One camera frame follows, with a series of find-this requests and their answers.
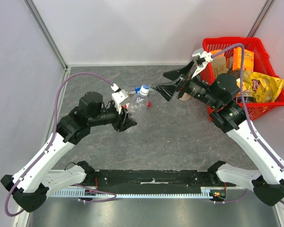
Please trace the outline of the blue white Pocari cap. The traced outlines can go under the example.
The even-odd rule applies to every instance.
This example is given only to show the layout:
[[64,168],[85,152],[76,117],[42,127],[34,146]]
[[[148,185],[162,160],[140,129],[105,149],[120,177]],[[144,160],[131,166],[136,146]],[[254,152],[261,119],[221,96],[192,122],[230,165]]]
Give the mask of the blue white Pocari cap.
[[139,92],[144,96],[147,96],[149,91],[150,91],[150,87],[147,86],[147,85],[142,85],[140,90],[139,90]]

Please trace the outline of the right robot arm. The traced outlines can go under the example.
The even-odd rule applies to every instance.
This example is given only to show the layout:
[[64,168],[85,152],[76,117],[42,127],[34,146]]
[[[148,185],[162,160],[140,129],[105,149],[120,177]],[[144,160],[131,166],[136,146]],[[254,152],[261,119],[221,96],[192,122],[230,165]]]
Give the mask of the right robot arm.
[[177,98],[189,94],[212,108],[210,117],[215,126],[233,139],[257,166],[256,171],[251,171],[218,161],[208,169],[210,185],[232,183],[253,191],[264,204],[274,206],[284,198],[284,161],[258,133],[243,108],[234,101],[240,88],[232,75],[221,74],[212,84],[202,80],[200,73],[207,64],[201,58],[181,69],[165,72],[163,76],[170,81],[154,84],[151,88],[167,101],[175,93],[178,93]]

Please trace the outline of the clear Pocari Sweat bottle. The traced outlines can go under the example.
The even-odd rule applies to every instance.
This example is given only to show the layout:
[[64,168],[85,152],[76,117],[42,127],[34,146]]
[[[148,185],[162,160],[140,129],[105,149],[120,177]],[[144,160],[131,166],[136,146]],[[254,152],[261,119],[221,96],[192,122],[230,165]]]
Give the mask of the clear Pocari Sweat bottle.
[[127,132],[129,134],[135,133],[135,131],[138,129],[140,124],[143,122],[143,116],[145,114],[145,111],[148,107],[148,91],[141,92],[141,90],[135,94],[130,103],[128,108],[129,117],[131,120],[134,120],[137,122],[135,126],[131,126]]

